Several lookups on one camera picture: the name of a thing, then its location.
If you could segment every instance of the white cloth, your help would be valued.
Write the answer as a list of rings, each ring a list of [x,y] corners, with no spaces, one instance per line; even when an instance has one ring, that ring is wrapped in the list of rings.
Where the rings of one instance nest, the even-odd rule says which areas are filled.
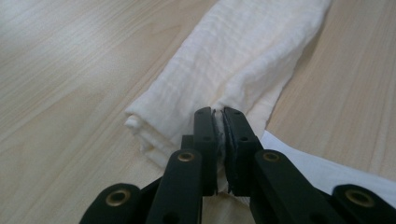
[[[264,148],[285,154],[317,189],[332,194],[335,186],[354,184],[369,189],[396,207],[395,182],[296,150],[267,131],[264,132],[261,142]]]
[[[126,109],[141,151],[165,167],[193,113],[229,106],[263,134],[283,86],[330,0],[220,0],[149,89]]]

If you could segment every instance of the wooden surface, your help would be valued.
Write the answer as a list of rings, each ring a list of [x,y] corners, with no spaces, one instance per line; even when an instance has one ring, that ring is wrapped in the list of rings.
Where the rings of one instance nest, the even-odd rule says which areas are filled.
[[[210,1],[0,1],[0,223],[78,223],[104,188],[162,174],[125,107]],[[292,147],[396,180],[396,3],[335,1],[268,130]],[[204,223],[253,223],[224,195]]]

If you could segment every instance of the wooden table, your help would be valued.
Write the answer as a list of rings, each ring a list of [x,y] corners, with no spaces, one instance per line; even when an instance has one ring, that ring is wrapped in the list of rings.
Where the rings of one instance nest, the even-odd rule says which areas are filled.
[[[123,125],[210,1],[0,1],[0,223],[78,223],[104,188],[162,170]],[[335,1],[268,130],[396,180],[396,2]],[[253,223],[225,195],[204,223]]]

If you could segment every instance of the folded cloth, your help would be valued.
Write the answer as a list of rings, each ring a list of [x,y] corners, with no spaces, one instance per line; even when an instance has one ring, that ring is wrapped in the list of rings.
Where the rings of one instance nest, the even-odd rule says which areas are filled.
[[[161,167],[192,133],[193,113],[229,106],[263,134],[330,0],[220,0],[149,89],[126,109],[141,151]]]
[[[289,147],[267,131],[264,132],[261,142],[264,148],[285,154],[305,178],[323,192],[332,194],[335,186],[354,184],[369,189],[396,207],[396,183],[393,181],[309,155]]]

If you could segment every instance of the brass ring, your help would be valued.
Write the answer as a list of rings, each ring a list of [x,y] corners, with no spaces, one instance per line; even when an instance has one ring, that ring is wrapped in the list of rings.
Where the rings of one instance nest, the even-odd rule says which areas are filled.
[[[266,161],[279,161],[279,155],[277,155],[274,152],[264,152],[264,154],[262,155],[262,157],[266,160]]]
[[[194,160],[194,154],[190,153],[190,152],[183,152],[178,154],[177,158],[180,161],[192,161]]]
[[[357,190],[357,189],[348,189],[346,191],[346,197],[353,203],[362,206],[362,207],[374,207],[375,201],[374,199],[368,195],[367,193]]]
[[[117,189],[106,197],[106,203],[109,206],[117,207],[126,203],[131,198],[131,192],[127,189]]]

